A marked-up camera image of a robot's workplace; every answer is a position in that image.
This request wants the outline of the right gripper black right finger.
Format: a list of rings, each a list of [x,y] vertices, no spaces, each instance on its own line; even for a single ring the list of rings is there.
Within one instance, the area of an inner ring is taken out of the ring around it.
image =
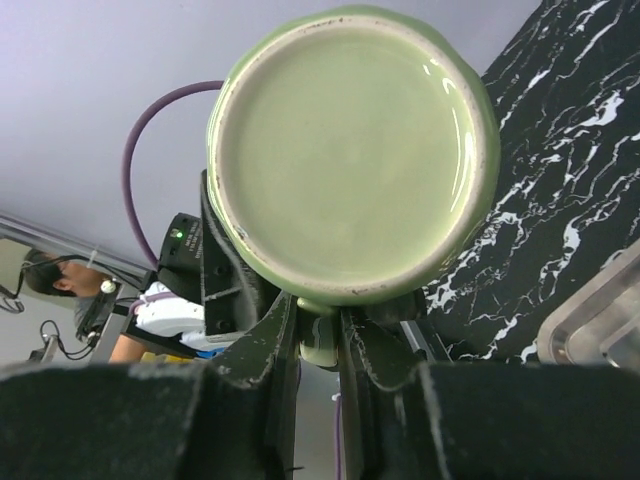
[[[351,479],[635,479],[639,377],[613,367],[431,363],[341,313]]]

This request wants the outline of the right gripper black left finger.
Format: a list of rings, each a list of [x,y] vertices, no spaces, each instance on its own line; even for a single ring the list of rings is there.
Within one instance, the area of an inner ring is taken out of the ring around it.
[[[222,354],[1,373],[5,479],[289,479],[296,303],[279,295]]]

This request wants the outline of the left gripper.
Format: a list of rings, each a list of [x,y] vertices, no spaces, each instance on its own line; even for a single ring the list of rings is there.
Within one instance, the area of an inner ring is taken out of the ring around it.
[[[157,277],[171,292],[204,306],[208,336],[248,331],[261,318],[257,277],[241,260],[221,226],[200,174],[201,219],[178,213],[164,237]]]

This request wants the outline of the light green mug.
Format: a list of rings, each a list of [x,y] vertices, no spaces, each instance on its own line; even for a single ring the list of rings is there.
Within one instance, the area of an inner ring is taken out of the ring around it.
[[[347,5],[285,24],[234,66],[207,154],[216,219],[310,313],[304,359],[333,367],[338,308],[428,284],[481,227],[500,140],[478,74],[441,33]]]

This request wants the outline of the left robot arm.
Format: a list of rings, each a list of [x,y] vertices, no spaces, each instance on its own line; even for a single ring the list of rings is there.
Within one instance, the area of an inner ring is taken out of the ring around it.
[[[201,175],[200,215],[169,224],[157,269],[130,308],[141,338],[176,355],[211,358],[251,330],[278,289],[240,258],[209,202]]]

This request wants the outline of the person in background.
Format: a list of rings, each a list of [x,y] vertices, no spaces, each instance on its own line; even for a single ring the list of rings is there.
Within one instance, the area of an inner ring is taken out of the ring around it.
[[[102,284],[110,279],[103,271],[75,260],[59,260],[50,253],[31,248],[24,256],[24,281],[36,293],[74,300],[74,325],[77,328],[94,298],[102,293]],[[133,363],[142,359],[146,347],[121,334],[109,358],[110,363]]]

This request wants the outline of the metal tray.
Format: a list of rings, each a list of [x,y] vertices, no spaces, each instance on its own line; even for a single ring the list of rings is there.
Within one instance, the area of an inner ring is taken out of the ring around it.
[[[639,244],[634,243],[542,323],[537,354],[546,364],[639,371]]]

